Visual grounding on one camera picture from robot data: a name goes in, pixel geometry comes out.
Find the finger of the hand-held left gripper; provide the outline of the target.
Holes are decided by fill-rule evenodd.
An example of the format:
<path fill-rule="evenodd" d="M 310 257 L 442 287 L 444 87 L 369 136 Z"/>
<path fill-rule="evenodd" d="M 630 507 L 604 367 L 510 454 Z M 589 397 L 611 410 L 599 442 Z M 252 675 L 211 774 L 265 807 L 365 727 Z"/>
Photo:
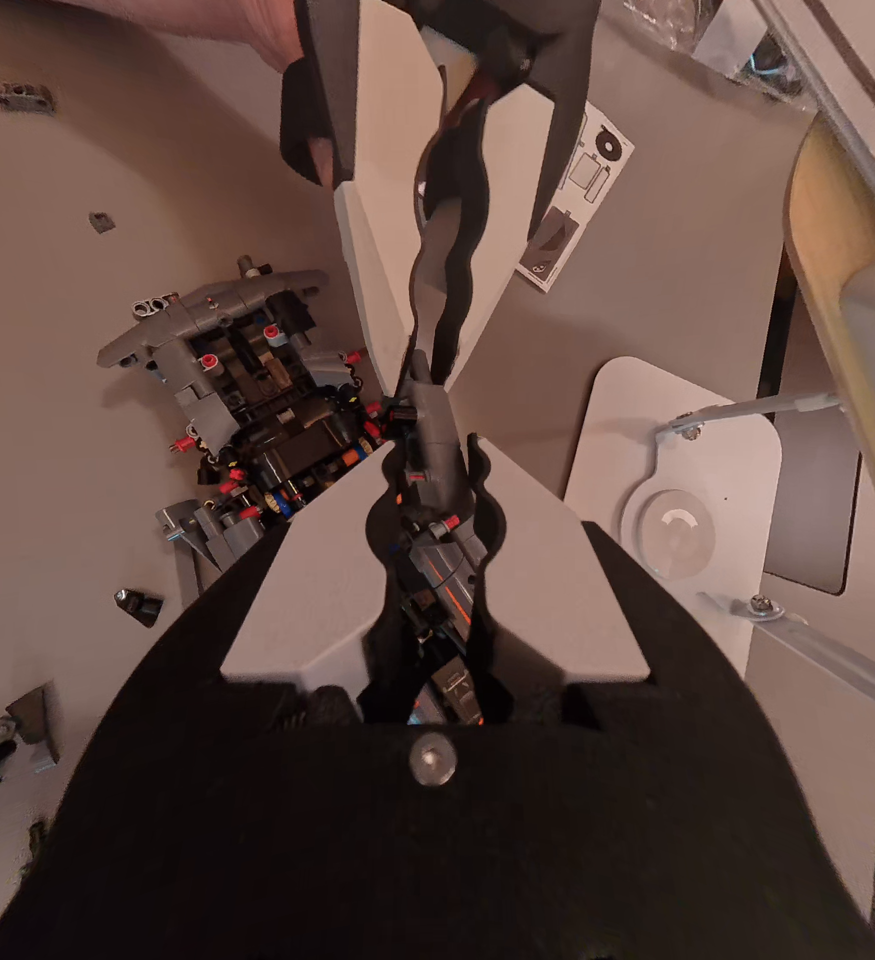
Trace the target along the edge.
<path fill-rule="evenodd" d="M 368 356 L 394 396 L 416 328 L 416 177 L 444 81 L 414 20 L 386 2 L 359 2 L 357 67 L 353 173 L 335 188 L 335 214 Z"/>
<path fill-rule="evenodd" d="M 450 389 L 528 243 L 553 102 L 523 83 L 470 106 L 431 153 L 429 178 L 459 200 L 433 331 L 431 381 Z"/>

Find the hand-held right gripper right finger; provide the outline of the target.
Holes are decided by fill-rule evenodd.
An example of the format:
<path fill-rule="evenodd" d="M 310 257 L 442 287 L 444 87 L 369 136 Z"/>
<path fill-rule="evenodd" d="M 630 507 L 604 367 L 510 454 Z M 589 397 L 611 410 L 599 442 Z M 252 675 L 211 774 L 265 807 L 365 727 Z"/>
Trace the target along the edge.
<path fill-rule="evenodd" d="M 487 438 L 468 437 L 475 533 L 487 553 L 476 610 L 489 673 L 514 697 L 651 674 L 585 527 Z"/>

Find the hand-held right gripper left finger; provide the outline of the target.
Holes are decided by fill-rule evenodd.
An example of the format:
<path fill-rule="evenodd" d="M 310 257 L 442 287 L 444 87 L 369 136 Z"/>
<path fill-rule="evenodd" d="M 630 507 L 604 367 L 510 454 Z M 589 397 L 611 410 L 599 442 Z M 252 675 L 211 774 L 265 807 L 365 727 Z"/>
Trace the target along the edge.
<path fill-rule="evenodd" d="M 343 689 L 369 685 L 364 641 L 382 614 L 386 572 L 367 534 L 374 504 L 389 488 L 386 441 L 290 523 L 286 536 L 220 667 L 232 682 Z"/>

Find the large grey lego vehicle model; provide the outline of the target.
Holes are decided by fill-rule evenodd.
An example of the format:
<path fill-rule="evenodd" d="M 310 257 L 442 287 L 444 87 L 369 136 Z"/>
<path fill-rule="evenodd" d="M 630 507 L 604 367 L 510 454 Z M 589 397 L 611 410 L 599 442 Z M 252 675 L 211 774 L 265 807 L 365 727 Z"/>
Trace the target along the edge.
<path fill-rule="evenodd" d="M 231 569 L 272 530 L 329 491 L 390 435 L 381 406 L 363 398 L 361 351 L 321 348 L 307 300 L 326 275 L 275 273 L 238 260 L 239 279 L 135 302 L 135 324 L 97 354 L 103 369 L 140 368 L 174 394 L 187 419 L 170 450 L 197 450 L 201 497 L 157 512 L 176 554 Z M 417 637 L 422 688 L 462 724 L 487 716 L 466 653 L 477 570 L 486 548 L 473 516 L 429 521 L 404 502 L 405 455 L 396 481 L 400 532 L 386 542 L 401 618 Z"/>

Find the grey lego cylinder assembly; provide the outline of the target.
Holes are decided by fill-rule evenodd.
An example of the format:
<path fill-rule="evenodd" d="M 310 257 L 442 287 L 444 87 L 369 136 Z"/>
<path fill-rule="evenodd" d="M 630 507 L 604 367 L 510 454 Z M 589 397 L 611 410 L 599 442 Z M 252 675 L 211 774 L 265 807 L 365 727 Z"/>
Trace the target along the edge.
<path fill-rule="evenodd" d="M 401 491 L 409 510 L 429 522 L 472 519 L 475 496 L 449 397 L 433 383 L 425 352 L 414 349 L 387 408 L 389 435 L 403 442 Z"/>

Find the lego sticker sheet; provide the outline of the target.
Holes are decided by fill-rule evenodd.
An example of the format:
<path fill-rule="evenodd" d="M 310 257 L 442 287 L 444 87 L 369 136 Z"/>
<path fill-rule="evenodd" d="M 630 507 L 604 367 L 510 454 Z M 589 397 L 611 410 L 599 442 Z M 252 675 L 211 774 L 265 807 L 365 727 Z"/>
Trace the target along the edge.
<path fill-rule="evenodd" d="M 552 289 L 634 151 L 634 143 L 597 106 L 587 102 L 575 150 L 528 241 L 517 274 L 541 293 Z"/>

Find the black angled lego piece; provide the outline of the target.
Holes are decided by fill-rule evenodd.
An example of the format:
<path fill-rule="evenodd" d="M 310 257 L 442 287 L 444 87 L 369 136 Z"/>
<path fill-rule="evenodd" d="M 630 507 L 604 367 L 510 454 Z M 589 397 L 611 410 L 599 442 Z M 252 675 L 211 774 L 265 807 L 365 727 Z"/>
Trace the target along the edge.
<path fill-rule="evenodd" d="M 124 587 L 114 594 L 117 607 L 146 629 L 156 626 L 164 606 L 164 598 L 140 589 Z"/>

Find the lego instruction booklet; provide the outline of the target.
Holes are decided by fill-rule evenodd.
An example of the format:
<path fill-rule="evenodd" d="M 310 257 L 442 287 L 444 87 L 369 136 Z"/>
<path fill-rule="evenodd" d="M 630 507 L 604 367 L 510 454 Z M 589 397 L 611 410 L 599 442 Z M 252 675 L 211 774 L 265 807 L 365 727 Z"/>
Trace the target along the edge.
<path fill-rule="evenodd" d="M 875 195 L 875 1 L 758 1 Z"/>

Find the short grey lego beam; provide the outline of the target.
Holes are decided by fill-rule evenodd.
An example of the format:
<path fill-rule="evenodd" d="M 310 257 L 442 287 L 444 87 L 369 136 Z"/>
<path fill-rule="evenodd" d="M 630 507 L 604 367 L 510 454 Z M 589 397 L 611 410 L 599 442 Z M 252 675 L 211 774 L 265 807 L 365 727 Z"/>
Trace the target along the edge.
<path fill-rule="evenodd" d="M 0 82 L 0 110 L 6 114 L 35 114 L 54 117 L 55 96 L 44 85 Z"/>

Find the person's left hand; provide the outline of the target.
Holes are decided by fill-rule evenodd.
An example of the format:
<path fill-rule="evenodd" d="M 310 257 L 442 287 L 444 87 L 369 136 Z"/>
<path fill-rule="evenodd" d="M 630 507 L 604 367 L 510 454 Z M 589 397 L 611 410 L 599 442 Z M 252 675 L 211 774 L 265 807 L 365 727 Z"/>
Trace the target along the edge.
<path fill-rule="evenodd" d="M 294 1 L 190 2 L 183 27 L 187 36 L 243 43 L 279 73 L 304 57 Z"/>

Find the clear plastic parts bag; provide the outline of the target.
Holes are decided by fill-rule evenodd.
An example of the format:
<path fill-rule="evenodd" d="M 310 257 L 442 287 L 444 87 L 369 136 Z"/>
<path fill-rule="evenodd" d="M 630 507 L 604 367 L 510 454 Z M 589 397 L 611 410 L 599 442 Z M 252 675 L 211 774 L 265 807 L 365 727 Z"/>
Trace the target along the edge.
<path fill-rule="evenodd" d="M 738 85 L 778 101 L 804 96 L 804 77 L 752 1 L 623 1 L 634 27 Z"/>

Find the white flat board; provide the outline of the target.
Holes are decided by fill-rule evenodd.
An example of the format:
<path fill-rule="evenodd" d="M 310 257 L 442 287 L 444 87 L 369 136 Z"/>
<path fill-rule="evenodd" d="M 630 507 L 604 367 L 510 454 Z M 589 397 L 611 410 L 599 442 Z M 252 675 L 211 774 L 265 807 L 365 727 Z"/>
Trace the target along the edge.
<path fill-rule="evenodd" d="M 729 398 L 635 357 L 593 382 L 564 502 L 595 522 L 708 633 L 740 676 L 753 626 L 736 604 L 761 593 L 781 443 L 763 414 L 663 434 Z"/>

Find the small raised wooden table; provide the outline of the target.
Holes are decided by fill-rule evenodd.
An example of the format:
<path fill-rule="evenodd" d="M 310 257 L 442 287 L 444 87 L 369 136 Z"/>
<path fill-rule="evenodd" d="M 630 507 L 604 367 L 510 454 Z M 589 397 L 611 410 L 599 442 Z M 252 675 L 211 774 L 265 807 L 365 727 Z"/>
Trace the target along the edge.
<path fill-rule="evenodd" d="M 875 194 L 822 118 L 796 155 L 784 239 L 875 486 Z"/>

